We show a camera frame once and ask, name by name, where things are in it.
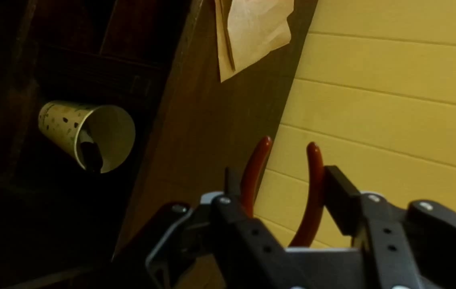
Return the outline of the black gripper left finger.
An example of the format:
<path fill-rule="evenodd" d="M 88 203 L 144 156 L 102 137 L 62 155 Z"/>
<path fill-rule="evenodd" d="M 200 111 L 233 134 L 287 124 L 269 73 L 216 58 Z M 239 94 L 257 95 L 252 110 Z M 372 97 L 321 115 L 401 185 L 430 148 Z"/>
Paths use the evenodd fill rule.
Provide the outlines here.
<path fill-rule="evenodd" d="M 284 249 L 239 200 L 239 176 L 226 169 L 223 195 L 212 201 L 212 251 L 226 289 L 289 289 Z"/>

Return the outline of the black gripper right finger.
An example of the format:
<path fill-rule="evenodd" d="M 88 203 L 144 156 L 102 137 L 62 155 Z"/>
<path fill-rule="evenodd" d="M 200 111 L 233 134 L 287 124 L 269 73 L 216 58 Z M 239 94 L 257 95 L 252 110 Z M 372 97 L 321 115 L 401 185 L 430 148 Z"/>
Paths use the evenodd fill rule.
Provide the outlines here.
<path fill-rule="evenodd" d="M 456 211 L 430 200 L 404 209 L 324 169 L 324 206 L 367 262 L 375 289 L 456 289 Z"/>

